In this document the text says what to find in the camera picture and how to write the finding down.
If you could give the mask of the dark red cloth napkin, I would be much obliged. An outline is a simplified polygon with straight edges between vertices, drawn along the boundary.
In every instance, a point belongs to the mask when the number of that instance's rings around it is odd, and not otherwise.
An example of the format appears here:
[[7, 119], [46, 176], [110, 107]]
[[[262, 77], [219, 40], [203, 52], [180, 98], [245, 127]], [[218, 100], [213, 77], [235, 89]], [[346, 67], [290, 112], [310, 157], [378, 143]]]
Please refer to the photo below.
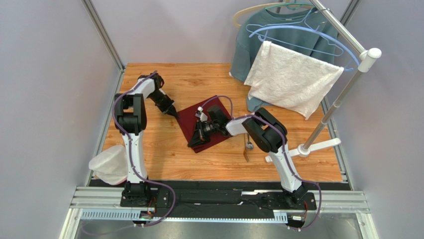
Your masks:
[[[209, 99], [211, 99], [211, 97], [178, 112], [179, 118], [177, 119], [177, 122], [180, 126], [180, 129], [183, 132], [184, 137], [187, 140], [187, 143], [190, 142], [191, 138], [193, 137], [194, 131], [195, 131], [196, 121], [198, 119], [195, 116], [196, 110], [198, 109], [198, 107], [201, 107]], [[223, 113], [228, 118], [230, 118], [230, 113], [224, 107], [224, 105], [222, 104], [222, 102], [219, 98], [215, 98], [215, 99], [209, 101], [206, 104], [206, 106], [203, 107], [204, 112], [208, 116], [208, 118], [210, 118], [210, 116], [206, 112], [206, 110], [213, 105], [218, 105], [222, 109]], [[216, 133], [216, 134], [213, 134], [213, 135], [210, 136], [210, 142], [208, 142], [206, 144], [199, 145], [199, 146], [191, 147], [191, 149], [195, 153], [199, 153], [199, 152], [202, 152], [202, 151], [204, 151], [208, 148], [211, 148], [214, 145], [217, 145], [217, 144], [219, 144], [219, 143], [221, 143], [221, 142], [223, 142], [227, 139], [229, 139], [228, 136], [223, 136], [221, 133]]]

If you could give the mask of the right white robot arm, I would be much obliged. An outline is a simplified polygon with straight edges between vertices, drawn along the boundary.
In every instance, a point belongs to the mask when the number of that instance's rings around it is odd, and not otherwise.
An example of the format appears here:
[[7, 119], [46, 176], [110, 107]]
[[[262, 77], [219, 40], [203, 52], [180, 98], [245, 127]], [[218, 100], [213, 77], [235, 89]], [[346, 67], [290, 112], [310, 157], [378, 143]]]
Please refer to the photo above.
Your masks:
[[260, 150], [268, 154], [267, 158], [277, 169], [285, 193], [284, 203], [293, 207], [303, 201], [308, 191], [289, 154], [287, 129], [267, 109], [261, 107], [252, 114], [231, 119], [220, 106], [213, 105], [206, 114], [199, 107], [195, 116], [197, 121], [188, 147], [205, 145], [216, 134], [228, 137], [246, 133]]

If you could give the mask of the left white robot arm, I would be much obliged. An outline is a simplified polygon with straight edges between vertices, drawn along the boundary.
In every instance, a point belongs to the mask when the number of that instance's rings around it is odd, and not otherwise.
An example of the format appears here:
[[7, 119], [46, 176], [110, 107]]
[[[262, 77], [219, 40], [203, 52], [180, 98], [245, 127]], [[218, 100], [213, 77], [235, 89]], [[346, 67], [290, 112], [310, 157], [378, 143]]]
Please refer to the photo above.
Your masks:
[[147, 127], [145, 100], [152, 100], [161, 113], [176, 119], [179, 117], [175, 102], [162, 90], [163, 85], [163, 78], [154, 71], [139, 76], [130, 90], [114, 96], [112, 119], [124, 140], [127, 160], [122, 207], [146, 207], [153, 202], [153, 182], [148, 179], [143, 154], [143, 133]]

